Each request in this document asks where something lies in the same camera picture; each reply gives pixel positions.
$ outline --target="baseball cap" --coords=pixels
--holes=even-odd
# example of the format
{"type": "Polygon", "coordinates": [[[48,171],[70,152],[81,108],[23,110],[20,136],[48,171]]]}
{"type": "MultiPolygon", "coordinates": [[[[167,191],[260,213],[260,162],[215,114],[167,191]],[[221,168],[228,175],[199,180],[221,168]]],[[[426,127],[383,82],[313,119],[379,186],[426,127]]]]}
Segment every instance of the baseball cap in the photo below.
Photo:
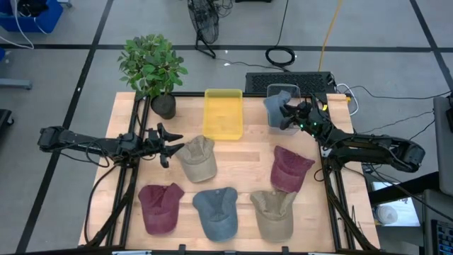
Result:
{"type": "Polygon", "coordinates": [[[179,200],[184,191],[178,185],[148,185],[139,192],[144,226],[148,234],[167,234],[178,222],[179,200]]]}
{"type": "Polygon", "coordinates": [[[201,191],[193,197],[193,206],[209,240],[225,242],[238,232],[237,199],[238,192],[230,187],[201,191]]]}
{"type": "Polygon", "coordinates": [[[314,164],[314,160],[306,159],[280,146],[275,146],[274,156],[270,173],[271,184],[281,191],[299,192],[305,174],[314,164]]]}
{"type": "Polygon", "coordinates": [[[255,206],[261,237],[269,242],[283,242],[293,233],[292,202],[295,192],[255,191],[250,200],[255,206]]]}
{"type": "Polygon", "coordinates": [[[268,110],[269,126],[280,127],[280,123],[285,118],[280,111],[280,106],[284,106],[289,100],[291,100],[291,94],[288,91],[281,91],[277,95],[264,99],[264,105],[268,110]]]}
{"type": "Polygon", "coordinates": [[[199,135],[176,152],[176,157],[180,160],[185,175],[193,183],[216,175],[217,164],[213,148],[213,140],[199,135]]]}

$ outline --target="yellow plastic bin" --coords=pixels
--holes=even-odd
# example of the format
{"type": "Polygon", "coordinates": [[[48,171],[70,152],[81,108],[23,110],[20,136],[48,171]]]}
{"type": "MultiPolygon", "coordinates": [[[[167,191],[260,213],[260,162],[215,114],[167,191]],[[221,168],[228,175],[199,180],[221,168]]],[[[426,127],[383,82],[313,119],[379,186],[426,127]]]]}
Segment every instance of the yellow plastic bin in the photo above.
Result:
{"type": "Polygon", "coordinates": [[[237,140],[242,137],[242,90],[207,89],[203,135],[213,140],[237,140]]]}

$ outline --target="green leaves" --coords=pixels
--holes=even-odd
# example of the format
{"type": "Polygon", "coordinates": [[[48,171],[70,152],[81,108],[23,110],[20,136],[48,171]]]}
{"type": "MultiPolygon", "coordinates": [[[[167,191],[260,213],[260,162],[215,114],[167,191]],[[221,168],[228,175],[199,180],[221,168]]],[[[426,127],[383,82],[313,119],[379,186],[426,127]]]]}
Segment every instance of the green leaves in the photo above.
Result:
{"type": "Polygon", "coordinates": [[[179,67],[178,68],[178,72],[180,72],[181,74],[188,74],[189,72],[187,72],[187,69],[184,68],[184,67],[179,67]]]}
{"type": "Polygon", "coordinates": [[[152,64],[154,66],[159,65],[159,63],[156,61],[156,59],[151,56],[151,55],[146,55],[144,58],[149,64],[152,64]]]}
{"type": "Polygon", "coordinates": [[[175,73],[169,72],[168,75],[170,76],[170,80],[171,80],[173,83],[176,83],[176,84],[179,85],[179,86],[182,86],[182,85],[183,85],[183,81],[181,81],[178,77],[176,77],[175,73]]]}
{"type": "Polygon", "coordinates": [[[143,74],[144,75],[151,74],[152,72],[154,72],[155,69],[156,69],[156,67],[154,67],[154,65],[147,64],[143,67],[143,74]]]}
{"type": "Polygon", "coordinates": [[[161,81],[163,78],[160,77],[159,75],[150,74],[150,75],[147,75],[146,79],[148,81],[153,81],[153,80],[161,81]]]}
{"type": "Polygon", "coordinates": [[[125,75],[120,81],[143,95],[157,96],[164,91],[172,92],[174,84],[183,85],[181,74],[187,74],[184,62],[178,57],[173,45],[163,35],[137,36],[126,40],[125,51],[117,61],[125,75]]]}

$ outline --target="maroon baseball cap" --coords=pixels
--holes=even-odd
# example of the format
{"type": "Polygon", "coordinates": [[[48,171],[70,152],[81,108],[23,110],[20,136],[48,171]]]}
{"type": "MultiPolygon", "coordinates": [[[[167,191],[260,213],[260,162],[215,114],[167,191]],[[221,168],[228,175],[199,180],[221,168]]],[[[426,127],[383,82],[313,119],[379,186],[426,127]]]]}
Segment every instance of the maroon baseball cap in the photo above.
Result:
{"type": "Polygon", "coordinates": [[[275,146],[274,156],[270,173],[271,184],[284,192],[299,192],[305,174],[314,164],[314,160],[306,159],[280,146],[275,146]]]}
{"type": "Polygon", "coordinates": [[[178,222],[179,200],[184,191],[178,185],[148,185],[139,192],[144,226],[148,234],[167,234],[178,222]]]}

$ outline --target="black plant pot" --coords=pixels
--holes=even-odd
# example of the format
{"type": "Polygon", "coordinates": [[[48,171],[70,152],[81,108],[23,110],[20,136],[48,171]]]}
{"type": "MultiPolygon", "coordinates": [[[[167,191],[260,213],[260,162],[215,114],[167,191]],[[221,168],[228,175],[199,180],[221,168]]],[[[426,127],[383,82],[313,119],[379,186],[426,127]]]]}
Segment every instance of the black plant pot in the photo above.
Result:
{"type": "Polygon", "coordinates": [[[176,115],[176,99],[173,95],[160,95],[151,100],[151,109],[165,120],[176,115]]]}

